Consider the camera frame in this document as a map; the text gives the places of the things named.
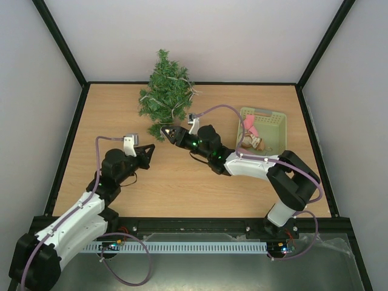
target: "white bracket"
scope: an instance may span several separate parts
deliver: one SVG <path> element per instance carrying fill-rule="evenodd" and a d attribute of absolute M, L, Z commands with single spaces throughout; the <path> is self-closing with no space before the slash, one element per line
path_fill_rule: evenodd
<path fill-rule="evenodd" d="M 126 156 L 136 156 L 135 146 L 139 145 L 139 135 L 129 133 L 124 137 L 124 153 Z"/>
<path fill-rule="evenodd" d="M 194 114 L 189 113 L 189 120 L 187 121 L 187 123 L 192 125 L 189 134 L 196 135 L 199 129 L 199 117 L 194 118 Z"/>

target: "black frame edge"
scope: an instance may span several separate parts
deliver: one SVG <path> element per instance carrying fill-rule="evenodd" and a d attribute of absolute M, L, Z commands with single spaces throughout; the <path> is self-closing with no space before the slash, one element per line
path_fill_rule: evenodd
<path fill-rule="evenodd" d="M 195 85 L 261 85 L 261 86 L 296 86 L 292 82 L 204 82 L 192 81 Z M 111 84 L 111 85 L 130 85 L 130 84 L 148 84 L 148 81 L 90 81 L 90 84 Z"/>
<path fill-rule="evenodd" d="M 41 15 L 44 23 L 46 24 L 48 30 L 50 31 L 51 35 L 53 36 L 56 44 L 58 45 L 59 49 L 61 50 L 63 57 L 65 57 L 67 63 L 69 64 L 71 70 L 73 71 L 76 79 L 78 80 L 79 84 L 83 88 L 87 85 L 87 81 L 82 74 L 81 69 L 79 68 L 72 52 L 70 51 L 61 31 L 59 30 L 58 26 L 55 23 L 55 20 L 50 13 L 49 8 L 47 7 L 44 0 L 32 0 L 34 3 L 36 9 L 38 10 L 39 14 Z"/>
<path fill-rule="evenodd" d="M 315 53 L 313 54 L 309 64 L 304 70 L 302 77 L 298 82 L 299 87 L 303 88 L 307 83 L 307 81 L 309 80 L 311 74 L 315 70 L 316 65 L 318 65 L 320 59 L 322 58 L 323 54 L 325 53 L 326 49 L 328 48 L 329 44 L 331 43 L 332 39 L 337 33 L 342 22 L 345 20 L 346 15 L 352 8 L 354 2 L 356 2 L 356 0 L 344 0 L 342 2 L 336 15 L 334 16 L 332 22 L 330 23 L 329 28 L 326 30 L 321 42 L 316 48 Z"/>
<path fill-rule="evenodd" d="M 59 160 L 59 166 L 55 174 L 55 178 L 53 181 L 53 185 L 48 196 L 47 204 L 44 210 L 45 216 L 52 216 L 56 199 L 58 197 L 59 189 L 61 188 L 62 180 L 65 174 L 67 161 L 69 160 L 70 152 L 72 151 L 73 142 L 75 139 L 75 135 L 78 129 L 79 121 L 81 120 L 82 111 L 85 106 L 87 94 L 89 92 L 90 84 L 86 84 L 84 88 L 82 88 L 81 95 L 79 96 L 79 100 L 77 103 L 77 107 L 75 109 L 74 117 L 72 120 L 72 124 L 70 126 L 69 133 L 66 138 L 65 146 L 62 152 L 61 159 Z"/>
<path fill-rule="evenodd" d="M 319 175 L 322 180 L 323 189 L 325 191 L 327 204 L 329 205 L 330 214 L 332 217 L 339 217 L 337 204 L 333 194 L 332 186 L 330 185 L 329 176 L 327 175 L 326 167 L 324 165 L 321 149 L 315 135 L 314 126 L 311 121 L 310 113 L 307 108 L 306 100 L 304 99 L 302 88 L 295 86 L 296 94 L 298 95 L 299 104 L 301 106 L 304 123 L 306 124 L 307 133 L 310 138 L 311 147 L 315 156 L 316 165 L 318 166 Z"/>

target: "artificial christmas tree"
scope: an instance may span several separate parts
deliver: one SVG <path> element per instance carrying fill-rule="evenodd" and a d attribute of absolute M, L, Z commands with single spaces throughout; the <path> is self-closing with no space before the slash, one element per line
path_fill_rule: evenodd
<path fill-rule="evenodd" d="M 154 124 L 148 133 L 163 141 L 160 128 L 184 120 L 197 91 L 193 88 L 194 83 L 189 81 L 187 68 L 179 66 L 176 61 L 169 61 L 166 50 L 160 50 L 158 56 L 148 88 L 140 90 L 139 114 L 151 118 Z"/>

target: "white cable tray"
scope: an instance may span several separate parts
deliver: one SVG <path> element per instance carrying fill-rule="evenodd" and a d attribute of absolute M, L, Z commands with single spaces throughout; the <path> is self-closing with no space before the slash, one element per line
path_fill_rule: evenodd
<path fill-rule="evenodd" d="M 267 253 L 265 242 L 144 242 L 150 253 Z M 98 253 L 102 242 L 94 241 L 81 253 Z M 112 247 L 104 253 L 145 253 L 138 242 L 125 242 L 123 246 Z"/>

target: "black metal frame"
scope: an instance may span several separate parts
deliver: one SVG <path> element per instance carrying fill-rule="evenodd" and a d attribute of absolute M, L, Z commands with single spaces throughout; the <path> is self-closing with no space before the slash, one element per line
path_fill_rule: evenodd
<path fill-rule="evenodd" d="M 83 76 L 80 68 L 78 67 L 69 47 L 67 46 L 58 26 L 48 10 L 44 0 L 32 0 L 38 12 L 42 16 L 42 19 L 50 30 L 50 33 L 54 37 L 58 47 L 61 49 L 65 59 L 67 60 L 70 68 L 73 70 L 78 82 L 82 86 L 81 96 L 76 108 L 76 112 L 73 118 L 73 122 L 67 137 L 64 151 L 59 162 L 58 170 L 55 175 L 53 186 L 50 192 L 50 196 L 47 201 L 44 216 L 37 216 L 34 218 L 30 232 L 34 233 L 38 230 L 48 226 L 57 217 L 52 216 L 58 192 L 62 183 L 64 172 L 69 160 L 70 152 L 76 135 L 79 121 L 82 116 L 82 110 L 89 92 L 91 84 L 147 84 L 144 81 L 138 82 L 87 82 Z M 339 29 L 340 25 L 344 21 L 349 10 L 353 6 L 355 0 L 344 0 L 337 14 L 335 15 L 332 23 L 327 29 L 323 39 L 321 40 L 317 50 L 313 54 L 308 66 L 306 67 L 301 79 L 297 84 L 295 83 L 262 83 L 262 82 L 196 82 L 198 85 L 291 85 L 295 87 L 298 95 L 299 103 L 303 113 L 304 121 L 306 123 L 307 132 L 309 134 L 310 142 L 315 155 L 316 163 L 318 166 L 319 174 L 322 179 L 322 184 L 325 190 L 327 203 L 329 205 L 331 218 L 318 218 L 319 232 L 321 233 L 346 233 L 352 248 L 352 252 L 355 255 L 358 270 L 360 272 L 361 280 L 363 282 L 365 290 L 372 290 L 360 249 L 355 238 L 355 234 L 350 223 L 349 218 L 342 218 L 338 212 L 338 208 L 335 202 L 335 197 L 330 186 L 329 178 L 327 176 L 326 168 L 324 166 L 323 158 L 319 148 L 318 140 L 315 135 L 313 124 L 307 109 L 306 101 L 303 96 L 303 87 L 307 80 L 310 78 L 315 67 L 319 63 L 322 55 L 328 48 L 331 40 L 335 36 L 335 33 Z M 148 233 L 155 232 L 203 232 L 207 231 L 225 231 L 232 235 L 239 235 L 246 233 L 246 226 L 252 224 L 261 224 L 262 218 L 120 218 L 121 225 L 135 226 L 136 235 L 142 237 Z M 311 218 L 297 219 L 298 228 L 300 232 L 312 233 L 315 230 L 314 220 Z M 17 283 L 13 280 L 8 288 L 8 291 L 16 290 Z"/>

